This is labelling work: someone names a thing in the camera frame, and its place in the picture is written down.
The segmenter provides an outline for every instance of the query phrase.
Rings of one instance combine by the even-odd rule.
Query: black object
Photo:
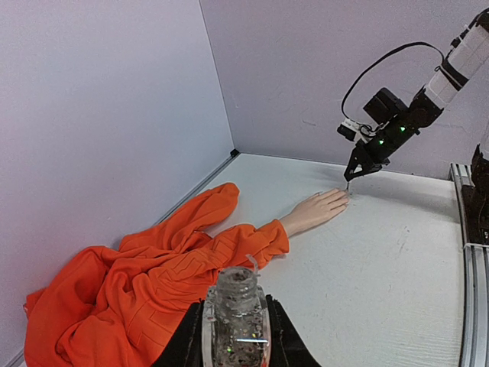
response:
[[[384,98],[389,98],[390,109],[387,111],[379,102],[370,101],[365,108],[371,111],[377,107],[380,111],[371,111],[372,116],[380,116],[379,121],[393,115],[388,124],[368,142],[360,140],[357,142],[350,161],[345,171],[345,179],[349,182],[356,177],[372,174],[382,169],[383,165],[389,164],[389,156],[399,149],[413,135],[419,134],[420,128],[430,126],[443,112],[429,99],[425,90],[421,89],[410,107],[403,109],[404,104],[394,94],[382,93]]]
[[[477,17],[475,17],[468,29],[464,30],[456,39],[453,40],[452,46],[456,48],[458,45],[460,45],[461,40],[467,36],[469,30],[473,27],[482,27],[489,32],[489,8],[483,10]],[[442,56],[442,62],[437,70],[446,76],[447,80],[456,88],[456,90],[460,90],[468,82],[468,78],[460,74],[448,62],[450,54],[447,57],[444,57],[440,50],[430,44],[427,44],[426,42],[413,42],[411,44],[405,44],[382,56],[354,81],[353,85],[345,94],[345,98],[342,102],[342,112],[346,118],[349,119],[349,117],[345,114],[346,99],[354,87],[358,84],[360,79],[388,57],[413,46],[431,47],[440,53]],[[375,131],[371,130],[371,132],[374,133],[373,135],[364,135],[364,137],[366,137],[366,141],[369,139],[371,140],[368,142],[357,142],[353,152],[351,153],[351,157],[345,171],[345,179],[348,182],[353,178],[378,172],[383,165],[389,164],[388,158],[392,155],[392,153],[399,149],[404,143],[406,143],[406,141],[413,137],[413,135],[418,135],[420,133],[420,128],[430,126],[443,113],[443,110],[426,96],[426,90],[424,88],[416,94],[407,110],[404,110],[402,105],[403,104],[399,103],[398,98],[393,93],[389,92],[388,89],[382,89],[364,107],[364,110],[380,126]],[[340,131],[340,129],[338,129],[338,132],[345,136],[345,132],[343,130],[344,129]]]
[[[395,115],[407,111],[407,106],[387,88],[382,88],[364,107],[364,110],[374,121],[383,125]]]
[[[355,135],[357,134],[353,130],[347,128],[344,125],[340,125],[338,129],[336,130],[339,134],[343,135],[345,138],[347,138],[349,141],[354,141],[355,140]]]
[[[489,161],[477,146],[472,158],[472,182],[464,185],[461,194],[467,217],[468,241],[489,245]]]
[[[231,155],[231,158],[236,158],[237,156],[239,156],[241,154],[241,152],[238,150],[238,149],[233,149],[230,153]]]
[[[272,329],[270,367],[321,367],[307,351],[278,300],[267,295]],[[178,329],[153,367],[202,367],[204,301],[190,306]]]

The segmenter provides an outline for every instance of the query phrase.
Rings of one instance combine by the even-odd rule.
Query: black cable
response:
[[[347,91],[347,93],[345,94],[345,97],[343,98],[343,102],[342,102],[342,113],[343,115],[347,118],[347,119],[350,119],[348,117],[348,115],[345,113],[345,103],[346,103],[346,99],[350,96],[350,93],[351,91],[353,91],[353,89],[356,87],[356,85],[358,84],[358,82],[361,80],[361,78],[363,78],[365,76],[366,73],[368,73],[370,70],[374,69],[379,63],[381,63],[382,61],[384,61],[385,59],[387,59],[388,57],[391,57],[393,56],[394,54],[398,54],[399,52],[401,52],[402,50],[406,50],[407,48],[409,47],[415,47],[415,46],[425,46],[425,47],[429,47],[429,48],[432,48],[433,50],[437,50],[438,53],[442,56],[442,61],[445,59],[445,57],[443,56],[443,52],[441,52],[438,48],[436,48],[435,46],[431,45],[431,44],[428,44],[426,42],[423,42],[423,41],[418,41],[418,42],[412,42],[410,44],[404,44],[402,46],[399,46],[398,48],[395,48],[394,50],[388,52],[387,54],[383,55],[379,60],[375,61],[372,65],[370,65],[362,74],[360,74],[360,76],[355,80],[355,82],[353,83],[353,85],[350,87],[350,89]],[[363,125],[363,126],[368,126],[370,128],[370,131],[372,131],[372,127],[369,126],[369,125]]]

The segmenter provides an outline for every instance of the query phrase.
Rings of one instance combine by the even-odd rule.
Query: white table surface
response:
[[[242,154],[207,186],[241,190],[236,211],[210,233],[261,226],[344,188],[343,171]],[[464,269],[453,183],[382,171],[353,180],[350,192],[348,210],[292,238],[260,284],[324,367],[458,366]]]

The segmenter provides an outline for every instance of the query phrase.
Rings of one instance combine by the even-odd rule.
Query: orange sleeve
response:
[[[248,254],[256,259],[260,268],[264,268],[275,255],[286,254],[288,251],[289,239],[278,220],[259,229],[241,224],[217,235],[204,248],[168,260],[162,274],[171,282],[209,276],[210,285],[217,281],[219,271],[224,268],[252,268],[252,263],[246,257]]]
[[[230,266],[252,267],[246,255],[252,255],[260,269],[264,268],[275,255],[289,252],[289,239],[279,220],[255,229],[251,225],[233,227],[216,236],[217,242],[232,246],[232,256],[224,264]]]
[[[122,252],[137,247],[154,246],[162,250],[183,252],[182,244],[195,232],[222,222],[238,205],[239,189],[225,183],[194,197],[169,219],[141,233],[125,236]]]

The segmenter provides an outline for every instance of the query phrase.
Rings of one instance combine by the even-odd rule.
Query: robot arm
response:
[[[357,141],[345,171],[348,182],[378,172],[389,164],[389,156],[412,136],[418,135],[421,128],[430,126],[476,74],[489,58],[489,9],[480,13],[453,40],[452,47],[436,68],[433,78],[415,95],[409,107],[385,88],[374,96],[364,107],[378,124],[375,130],[369,129],[373,133],[363,132],[366,125],[348,118],[340,125],[340,134]]]

